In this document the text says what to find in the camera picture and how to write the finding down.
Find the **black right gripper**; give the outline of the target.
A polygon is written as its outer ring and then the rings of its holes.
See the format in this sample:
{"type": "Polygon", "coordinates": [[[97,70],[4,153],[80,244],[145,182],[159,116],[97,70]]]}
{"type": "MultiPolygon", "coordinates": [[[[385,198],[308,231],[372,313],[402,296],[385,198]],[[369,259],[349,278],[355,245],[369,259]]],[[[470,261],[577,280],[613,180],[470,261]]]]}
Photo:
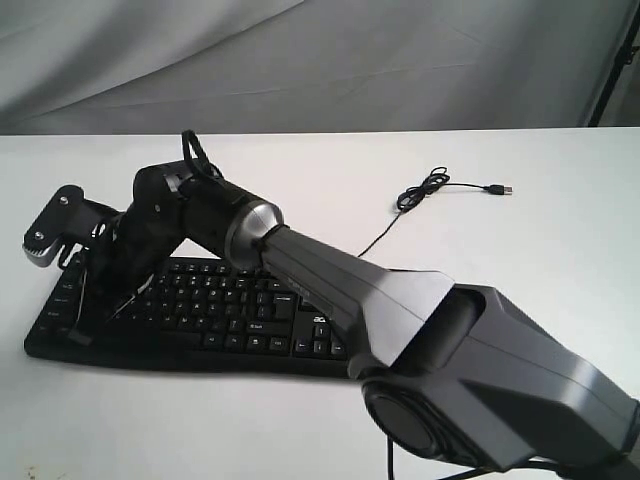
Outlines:
{"type": "Polygon", "coordinates": [[[93,341],[89,320],[112,320],[141,297],[158,266],[181,243],[181,227],[173,221],[126,212],[112,223],[90,251],[79,276],[76,319],[68,339],[81,346],[93,341]]]}

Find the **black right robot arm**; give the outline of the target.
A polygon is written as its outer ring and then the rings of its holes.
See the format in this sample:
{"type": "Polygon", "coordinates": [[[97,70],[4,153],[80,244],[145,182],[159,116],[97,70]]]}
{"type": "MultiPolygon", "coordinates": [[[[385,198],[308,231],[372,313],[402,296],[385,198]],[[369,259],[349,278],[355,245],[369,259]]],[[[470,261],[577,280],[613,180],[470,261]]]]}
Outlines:
{"type": "Polygon", "coordinates": [[[389,270],[289,228],[210,171],[141,169],[123,212],[87,201],[75,338],[91,341],[184,240],[262,267],[345,345],[366,409],[398,446],[474,474],[540,467],[565,479],[639,475],[639,403],[497,289],[389,270]]]}

